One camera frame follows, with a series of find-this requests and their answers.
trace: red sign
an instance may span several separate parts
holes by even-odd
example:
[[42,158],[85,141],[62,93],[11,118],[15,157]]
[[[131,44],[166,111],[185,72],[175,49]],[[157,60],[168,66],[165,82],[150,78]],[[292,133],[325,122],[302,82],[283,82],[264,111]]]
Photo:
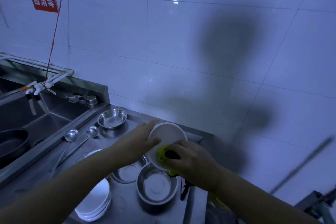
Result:
[[36,10],[58,13],[56,0],[32,0]]

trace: person's left hand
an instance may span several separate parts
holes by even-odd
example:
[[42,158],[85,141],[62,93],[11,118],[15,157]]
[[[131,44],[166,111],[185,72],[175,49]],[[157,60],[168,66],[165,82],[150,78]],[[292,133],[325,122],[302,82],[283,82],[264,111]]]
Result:
[[147,124],[140,124],[115,142],[112,147],[117,153],[115,157],[118,158],[119,168],[138,161],[142,155],[161,142],[161,139],[156,137],[148,139],[149,133],[158,122],[159,120],[151,120]]

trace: stack of white plates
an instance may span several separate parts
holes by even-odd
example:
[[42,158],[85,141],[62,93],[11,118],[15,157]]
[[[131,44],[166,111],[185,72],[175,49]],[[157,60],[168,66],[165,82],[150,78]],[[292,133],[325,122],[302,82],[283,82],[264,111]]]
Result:
[[111,203],[109,182],[101,180],[76,207],[75,212],[84,221],[90,222],[102,217]]

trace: person's left arm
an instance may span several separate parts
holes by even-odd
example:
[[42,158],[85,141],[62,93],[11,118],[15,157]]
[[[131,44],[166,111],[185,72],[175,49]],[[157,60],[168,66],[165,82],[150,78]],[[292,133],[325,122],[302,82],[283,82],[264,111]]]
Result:
[[63,223],[108,174],[136,162],[160,142],[148,135],[157,120],[141,124],[114,145],[70,167],[56,178],[0,209],[0,223]]

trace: metal ladle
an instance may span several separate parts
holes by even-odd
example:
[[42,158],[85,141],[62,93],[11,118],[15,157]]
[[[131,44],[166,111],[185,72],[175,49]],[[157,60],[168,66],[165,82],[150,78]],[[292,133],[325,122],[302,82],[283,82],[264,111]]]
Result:
[[60,155],[60,157],[58,158],[55,166],[53,167],[53,169],[51,170],[51,173],[50,173],[50,178],[52,178],[54,176],[54,173],[55,173],[55,170],[56,168],[58,167],[59,163],[61,162],[61,159],[64,155],[64,153],[67,151],[67,149],[69,148],[70,144],[73,142],[73,141],[76,141],[77,138],[79,137],[79,132],[77,129],[69,129],[65,132],[64,134],[64,138],[66,141],[69,142],[69,144],[67,145],[67,147],[65,148],[65,150],[62,152],[62,154]]
[[89,140],[90,138],[95,138],[98,135],[98,128],[96,126],[91,126],[90,128],[88,128],[88,130],[86,131],[87,134],[87,138],[82,141],[78,146],[76,146],[75,148],[73,148],[60,162],[63,163],[63,161],[68,158],[74,151],[76,151],[79,147],[81,147],[87,140]]

